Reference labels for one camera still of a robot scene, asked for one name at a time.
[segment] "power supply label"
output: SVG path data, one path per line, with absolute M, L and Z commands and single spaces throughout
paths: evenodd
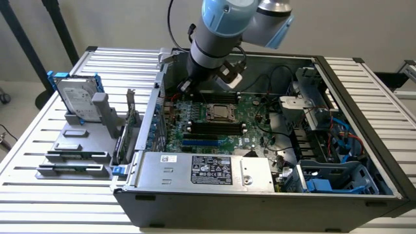
M 233 184 L 230 157 L 192 156 L 190 171 L 193 184 Z

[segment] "slatted metal surface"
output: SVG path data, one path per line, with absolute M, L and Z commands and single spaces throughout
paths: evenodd
M 112 92 L 110 106 L 118 112 L 124 112 L 126 110 L 122 107 L 125 106 L 126 88 L 140 86 L 144 76 L 150 82 L 150 76 L 157 72 L 156 61 L 157 51 L 98 48 L 85 59 L 76 73 L 89 75 L 97 70 L 101 71 L 104 89 L 106 92 L 109 90 Z M 350 66 L 346 71 L 360 72 L 350 59 L 332 59 L 329 62 L 338 66 L 336 67 L 340 69 L 337 72 L 344 71 L 344 63 Z M 340 77 L 348 80 L 349 76 L 345 73 Z M 360 76 L 352 77 L 360 81 L 366 79 L 366 85 L 370 86 L 370 79 L 362 76 L 362 73 Z M 146 88 L 136 97 L 145 97 L 145 90 Z M 362 88 L 349 90 L 365 91 Z M 382 98 L 382 96 L 374 95 L 365 96 Z M 358 104 L 368 103 L 368 100 L 361 98 Z M 392 104 L 385 103 L 385 105 L 389 106 L 385 107 L 384 111 L 380 109 L 374 111 L 369 109 L 370 106 L 366 106 L 365 116 L 369 117 L 370 121 L 389 121 L 388 124 L 373 122 L 374 125 L 397 126 L 392 122 L 390 116 L 394 117 L 396 121 L 402 122 L 405 122 L 405 118 L 398 111 L 390 111 Z M 221 233 L 218 231 L 166 229 L 149 231 L 140 229 L 130 225 L 129 219 L 112 196 L 108 187 L 109 181 L 37 180 L 34 178 L 36 166 L 45 160 L 42 154 L 52 147 L 58 131 L 65 124 L 64 112 L 62 102 L 54 94 L 0 164 L 0 233 Z M 376 130 L 380 131 L 380 135 L 388 136 L 384 141 L 390 146 L 392 153 L 412 182 L 416 183 L 416 164 L 412 164 L 414 147 L 404 146 L 405 150 L 402 151 L 394 145 L 396 141 L 404 142 L 401 139 L 404 132 L 408 133 L 406 136 L 413 137 L 412 130 L 390 128 L 377 128 Z M 364 224 L 352 233 L 413 234 L 416 233 L 416 211 L 408 212 L 400 218 L 378 218 Z

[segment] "black ram slot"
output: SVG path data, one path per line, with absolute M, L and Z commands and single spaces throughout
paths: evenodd
M 200 134 L 184 134 L 184 139 L 194 139 L 194 140 L 217 140 L 218 136 L 216 135 L 200 135 Z
M 192 123 L 192 134 L 242 135 L 241 123 Z
M 193 102 L 218 103 L 218 104 L 238 104 L 236 93 L 233 94 L 194 94 L 190 97 Z

